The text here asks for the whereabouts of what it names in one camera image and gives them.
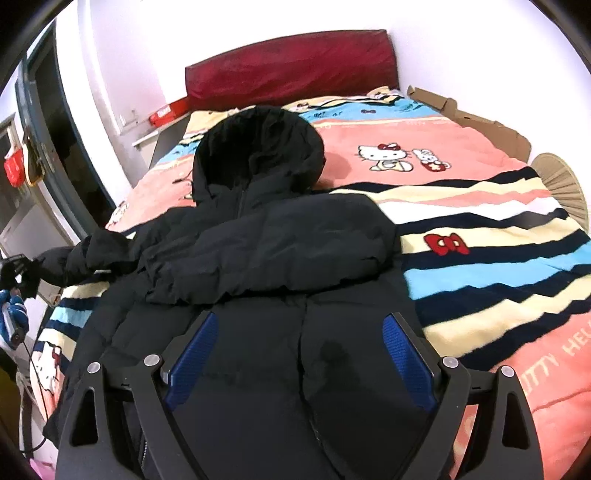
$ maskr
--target red bow print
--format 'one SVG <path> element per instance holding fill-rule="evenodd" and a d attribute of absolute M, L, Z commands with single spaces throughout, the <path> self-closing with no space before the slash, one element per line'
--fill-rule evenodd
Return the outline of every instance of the red bow print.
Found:
<path fill-rule="evenodd" d="M 394 144 L 392 147 L 390 145 L 386 145 L 385 143 L 380 143 L 378 145 L 378 150 L 400 150 L 400 145 Z"/>
<path fill-rule="evenodd" d="M 462 255 L 470 253 L 470 249 L 457 233 L 452 233 L 450 236 L 430 233 L 425 235 L 423 239 L 429 248 L 439 256 L 447 255 L 449 252 L 458 252 Z"/>

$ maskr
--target blue gripper pad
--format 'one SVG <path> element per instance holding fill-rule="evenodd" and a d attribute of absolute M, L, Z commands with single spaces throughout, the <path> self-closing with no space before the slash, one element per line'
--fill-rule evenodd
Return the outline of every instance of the blue gripper pad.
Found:
<path fill-rule="evenodd" d="M 433 376 L 392 315 L 384 319 L 382 337 L 411 398 L 423 410 L 431 412 L 437 405 Z"/>
<path fill-rule="evenodd" d="M 210 313 L 172 367 L 168 379 L 168 391 L 164 397 L 164 403 L 171 411 L 189 398 L 213 351 L 217 333 L 217 317 L 214 313 Z"/>

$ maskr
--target white wall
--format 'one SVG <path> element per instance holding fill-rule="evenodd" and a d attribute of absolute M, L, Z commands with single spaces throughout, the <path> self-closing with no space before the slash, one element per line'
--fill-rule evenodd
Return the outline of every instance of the white wall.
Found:
<path fill-rule="evenodd" d="M 92 98 L 82 57 L 76 0 L 58 16 L 56 37 L 60 76 L 72 118 L 97 174 L 118 205 L 131 191 L 131 184 Z"/>
<path fill-rule="evenodd" d="M 184 67 L 269 38 L 347 28 L 386 28 L 409 84 L 496 119 L 573 168 L 591 202 L 591 75 L 558 28 L 529 0 L 375 0 L 352 10 L 335 0 L 298 0 L 288 16 L 274 0 L 221 5 L 143 0 L 167 102 L 186 94 Z"/>
<path fill-rule="evenodd" d="M 150 25 L 141 0 L 85 0 L 90 5 L 96 58 L 115 118 L 146 120 L 166 104 L 151 49 Z"/>

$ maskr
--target black puffer jacket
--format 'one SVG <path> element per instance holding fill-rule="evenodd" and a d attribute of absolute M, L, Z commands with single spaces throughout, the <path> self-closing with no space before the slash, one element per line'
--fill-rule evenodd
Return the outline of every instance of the black puffer jacket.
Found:
<path fill-rule="evenodd" d="M 420 331 L 400 239 L 366 196 L 310 194 L 323 165 L 307 122 L 256 107 L 203 138 L 197 208 L 171 209 L 131 241 L 101 230 L 39 258 L 58 285 L 98 269 L 118 276 L 78 341 L 47 428 L 54 441 L 89 363 L 162 353 L 211 308 L 217 342 L 174 410 L 211 480 L 394 478 L 426 420 L 382 338 L 391 312 Z"/>

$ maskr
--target jacket hood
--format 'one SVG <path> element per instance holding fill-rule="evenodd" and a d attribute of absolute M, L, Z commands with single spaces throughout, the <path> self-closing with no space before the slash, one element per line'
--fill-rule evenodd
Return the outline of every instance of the jacket hood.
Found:
<path fill-rule="evenodd" d="M 304 192 L 320 178 L 324 145 L 296 113 L 256 106 L 211 128 L 193 161 L 193 199 L 203 202 L 238 189 L 246 207 Z"/>

